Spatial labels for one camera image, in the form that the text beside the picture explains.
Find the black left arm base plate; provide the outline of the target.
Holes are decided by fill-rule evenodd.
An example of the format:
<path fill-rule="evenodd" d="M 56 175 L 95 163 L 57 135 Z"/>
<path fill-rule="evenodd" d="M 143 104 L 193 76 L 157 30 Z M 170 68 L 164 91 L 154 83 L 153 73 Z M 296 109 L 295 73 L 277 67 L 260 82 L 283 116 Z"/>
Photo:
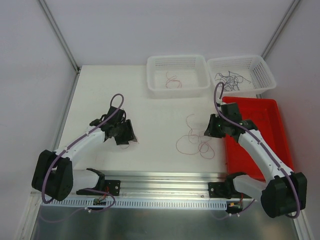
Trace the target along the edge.
<path fill-rule="evenodd" d="M 120 180 L 99 180 L 95 187 L 82 188 L 76 191 L 77 195 L 84 196 L 93 196 L 93 195 L 104 195 L 105 192 L 113 195 L 119 196 L 121 189 Z"/>

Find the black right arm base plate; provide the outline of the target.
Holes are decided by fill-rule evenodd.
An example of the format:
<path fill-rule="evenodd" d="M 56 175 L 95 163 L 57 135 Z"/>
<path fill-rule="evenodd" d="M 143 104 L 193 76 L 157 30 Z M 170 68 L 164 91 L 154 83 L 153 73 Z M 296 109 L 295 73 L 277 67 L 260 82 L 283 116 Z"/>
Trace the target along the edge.
<path fill-rule="evenodd" d="M 230 185 L 226 182 L 209 182 L 207 184 L 208 194 L 210 198 L 223 198 L 223 199 L 232 199 L 232 198 L 245 198 L 250 199 L 251 197 L 235 190 L 233 185 Z"/>

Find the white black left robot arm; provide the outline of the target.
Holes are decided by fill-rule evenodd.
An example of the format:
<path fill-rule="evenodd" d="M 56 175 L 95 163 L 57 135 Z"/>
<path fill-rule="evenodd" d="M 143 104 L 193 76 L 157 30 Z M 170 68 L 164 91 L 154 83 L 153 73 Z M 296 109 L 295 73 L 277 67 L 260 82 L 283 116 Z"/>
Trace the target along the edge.
<path fill-rule="evenodd" d="M 126 112 L 114 106 L 93 120 L 85 132 L 69 145 L 54 151 L 42 151 L 31 181 L 32 188 L 57 201 L 64 200 L 70 193 L 99 195 L 110 192 L 106 175 L 101 171 L 87 168 L 74 172 L 74 166 L 86 153 L 109 139 L 114 139 L 118 146 L 137 141 Z"/>

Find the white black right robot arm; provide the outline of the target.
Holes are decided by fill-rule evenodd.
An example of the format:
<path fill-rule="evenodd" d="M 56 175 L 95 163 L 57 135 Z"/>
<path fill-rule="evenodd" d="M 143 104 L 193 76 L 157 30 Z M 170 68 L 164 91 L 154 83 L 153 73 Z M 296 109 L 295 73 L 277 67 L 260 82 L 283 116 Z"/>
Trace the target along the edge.
<path fill-rule="evenodd" d="M 298 218 L 306 207 L 306 176 L 280 160 L 254 122 L 242 118 L 237 103 L 215 103 L 214 107 L 216 113 L 210 115 L 205 136 L 233 138 L 253 159 L 265 180 L 256 180 L 244 172 L 232 173 L 216 189 L 216 194 L 230 199 L 242 193 L 259 201 L 270 218 Z"/>

